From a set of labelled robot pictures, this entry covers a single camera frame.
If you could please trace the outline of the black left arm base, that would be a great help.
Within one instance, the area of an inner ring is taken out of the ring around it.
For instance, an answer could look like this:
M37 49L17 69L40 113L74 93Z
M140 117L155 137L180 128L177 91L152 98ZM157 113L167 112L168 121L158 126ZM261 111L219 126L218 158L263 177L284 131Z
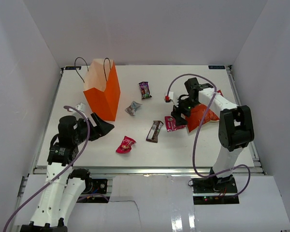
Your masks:
M107 193L107 179L94 179L89 177L88 179L81 180L82 192L78 196L79 202L84 201L102 201L108 202L109 197Z

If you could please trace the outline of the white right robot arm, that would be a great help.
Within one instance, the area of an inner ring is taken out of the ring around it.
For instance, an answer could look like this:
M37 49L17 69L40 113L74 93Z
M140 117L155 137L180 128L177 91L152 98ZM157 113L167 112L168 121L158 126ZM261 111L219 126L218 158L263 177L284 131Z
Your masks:
M221 144L218 158L211 168L209 188L219 193L226 187L226 180L230 179L239 154L254 140L254 129L251 110L246 105L237 105L224 98L216 85L206 79L205 84L200 84L200 75L188 74L190 77L185 83L187 93L178 98L168 89L165 101L172 102L171 116L177 126L187 125L186 117L191 115L191 110L199 105L206 105L206 111L212 111L219 118L218 139Z

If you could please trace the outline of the pink snack packet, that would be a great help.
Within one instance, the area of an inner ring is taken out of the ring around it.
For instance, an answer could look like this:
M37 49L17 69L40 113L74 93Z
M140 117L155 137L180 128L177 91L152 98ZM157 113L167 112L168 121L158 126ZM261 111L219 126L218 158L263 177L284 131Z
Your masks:
M164 118L165 118L165 126L166 126L167 132L180 130L186 127L185 125L177 126L176 121L172 116L165 116Z

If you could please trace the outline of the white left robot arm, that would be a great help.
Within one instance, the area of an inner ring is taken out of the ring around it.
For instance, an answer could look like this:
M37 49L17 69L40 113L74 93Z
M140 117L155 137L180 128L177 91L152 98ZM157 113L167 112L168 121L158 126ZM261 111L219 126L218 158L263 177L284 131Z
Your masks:
M82 193L92 189L90 172L73 169L79 156L78 146L107 135L114 125L103 121L96 113L94 122L81 115L64 116L59 120L58 133L53 137L47 158L45 189L28 225L22 232L66 232L71 212Z

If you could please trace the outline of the purple candy bar wrapper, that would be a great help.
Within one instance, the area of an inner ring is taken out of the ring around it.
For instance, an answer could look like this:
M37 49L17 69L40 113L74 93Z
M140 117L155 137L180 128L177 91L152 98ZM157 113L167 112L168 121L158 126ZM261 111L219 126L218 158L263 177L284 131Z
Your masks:
M146 100L146 99L152 98L152 96L150 94L148 82L140 82L138 85L139 85L139 88L140 88L140 91L141 91L141 99L142 100Z

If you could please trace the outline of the silver snack packet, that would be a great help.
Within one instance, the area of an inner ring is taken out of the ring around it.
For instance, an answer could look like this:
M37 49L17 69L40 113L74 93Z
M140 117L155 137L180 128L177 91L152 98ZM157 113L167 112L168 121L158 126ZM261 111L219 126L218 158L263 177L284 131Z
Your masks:
M133 101L130 104L130 106L125 109L125 112L128 113L130 116L135 116L136 115L136 111L138 110L138 108L140 106L142 106L141 103Z

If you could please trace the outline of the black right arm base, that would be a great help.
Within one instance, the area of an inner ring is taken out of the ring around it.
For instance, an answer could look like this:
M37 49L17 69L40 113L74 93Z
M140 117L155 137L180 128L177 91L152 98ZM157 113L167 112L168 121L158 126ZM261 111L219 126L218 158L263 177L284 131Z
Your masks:
M233 178L230 182L214 185L205 178L193 178L188 181L193 191L194 205L239 204L237 185Z

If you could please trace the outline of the brown chocolate bar wrapper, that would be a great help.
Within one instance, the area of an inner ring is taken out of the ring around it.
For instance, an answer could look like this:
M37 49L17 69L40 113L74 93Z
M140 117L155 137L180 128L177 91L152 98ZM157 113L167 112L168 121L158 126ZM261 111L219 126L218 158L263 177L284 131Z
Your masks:
M146 141L152 143L158 143L158 135L164 123L160 120L154 120L152 127L146 137Z

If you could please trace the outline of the red snack packet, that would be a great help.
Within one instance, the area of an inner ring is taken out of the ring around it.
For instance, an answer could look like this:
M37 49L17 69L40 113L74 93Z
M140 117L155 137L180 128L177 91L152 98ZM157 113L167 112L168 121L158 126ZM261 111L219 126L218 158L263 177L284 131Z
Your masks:
M136 141L128 136L125 136L120 146L116 149L116 153L127 154L131 151L132 145L136 144Z

